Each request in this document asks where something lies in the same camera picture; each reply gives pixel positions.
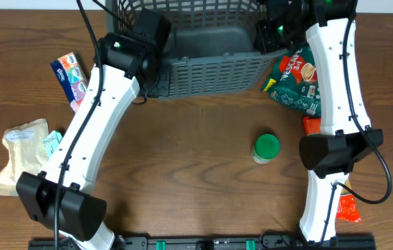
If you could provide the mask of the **green Nescafe coffee bag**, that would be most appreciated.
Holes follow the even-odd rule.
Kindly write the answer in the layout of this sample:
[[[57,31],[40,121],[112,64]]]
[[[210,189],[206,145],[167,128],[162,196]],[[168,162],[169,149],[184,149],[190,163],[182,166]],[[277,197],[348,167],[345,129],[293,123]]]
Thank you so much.
[[[277,57],[261,90],[284,106],[321,117],[317,68],[310,46],[305,44]]]

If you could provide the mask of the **colourful tissue pack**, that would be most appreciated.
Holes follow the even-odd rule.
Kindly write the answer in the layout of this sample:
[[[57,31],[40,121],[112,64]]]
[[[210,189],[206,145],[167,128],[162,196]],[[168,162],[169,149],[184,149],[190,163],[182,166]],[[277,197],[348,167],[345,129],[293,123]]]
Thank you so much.
[[[87,92],[88,81],[73,52],[59,57],[50,66],[62,87],[70,107],[76,113]]]

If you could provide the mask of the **green lid jar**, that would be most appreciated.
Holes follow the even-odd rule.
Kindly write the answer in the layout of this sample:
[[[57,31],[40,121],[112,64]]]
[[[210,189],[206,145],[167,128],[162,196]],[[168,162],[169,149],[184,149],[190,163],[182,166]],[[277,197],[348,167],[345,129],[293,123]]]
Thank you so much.
[[[272,134],[263,134],[252,147],[252,158],[260,164],[269,163],[280,152],[281,144],[278,138]]]

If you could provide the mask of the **light teal small pouch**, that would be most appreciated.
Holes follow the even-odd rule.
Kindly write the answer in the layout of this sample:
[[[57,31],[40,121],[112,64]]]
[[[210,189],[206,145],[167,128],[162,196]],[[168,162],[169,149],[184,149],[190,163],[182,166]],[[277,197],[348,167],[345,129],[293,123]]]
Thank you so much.
[[[44,149],[49,158],[52,157],[53,153],[58,148],[61,140],[62,140],[62,135],[58,131],[50,132],[50,134],[42,140]]]

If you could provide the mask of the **beige grain bag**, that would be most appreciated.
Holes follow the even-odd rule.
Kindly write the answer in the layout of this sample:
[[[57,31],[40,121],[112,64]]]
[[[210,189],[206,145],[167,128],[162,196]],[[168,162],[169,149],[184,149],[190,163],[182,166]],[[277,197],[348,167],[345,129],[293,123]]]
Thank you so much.
[[[48,136],[45,119],[9,128],[2,143],[8,150],[8,163],[0,172],[0,196],[17,196],[16,184],[23,172],[37,175],[49,157],[42,140]]]

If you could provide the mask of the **orange spaghetti packet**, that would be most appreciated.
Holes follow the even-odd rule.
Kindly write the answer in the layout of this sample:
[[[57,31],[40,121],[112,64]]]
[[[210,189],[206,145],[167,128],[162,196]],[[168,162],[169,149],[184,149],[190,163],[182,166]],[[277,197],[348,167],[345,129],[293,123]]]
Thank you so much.
[[[306,135],[320,134],[321,119],[304,117],[303,128]],[[356,199],[344,188],[340,195],[336,218],[347,222],[361,222],[361,216],[357,209]]]

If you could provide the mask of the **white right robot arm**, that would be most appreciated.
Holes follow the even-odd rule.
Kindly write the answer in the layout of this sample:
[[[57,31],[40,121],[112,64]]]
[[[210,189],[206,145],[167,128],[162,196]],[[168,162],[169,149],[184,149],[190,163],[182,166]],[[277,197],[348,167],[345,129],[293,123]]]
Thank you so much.
[[[299,154],[308,170],[308,192],[298,235],[273,235],[270,249],[374,249],[371,235],[338,235],[340,194],[354,165],[378,153],[383,132],[371,125],[356,64],[356,1],[266,1],[267,15],[256,23],[261,53],[292,49],[282,68],[304,82],[316,81],[320,131],[301,138]]]

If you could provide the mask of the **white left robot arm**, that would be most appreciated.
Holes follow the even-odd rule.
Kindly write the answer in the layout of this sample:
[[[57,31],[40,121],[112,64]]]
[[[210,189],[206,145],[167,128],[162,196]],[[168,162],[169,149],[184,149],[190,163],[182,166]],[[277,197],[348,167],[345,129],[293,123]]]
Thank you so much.
[[[104,223],[107,203],[92,196],[100,162],[126,109],[162,74],[172,24],[146,8],[131,31],[92,38],[94,67],[85,98],[53,155],[37,174],[23,172],[18,196],[35,222],[64,235],[77,249],[114,249],[117,236]]]

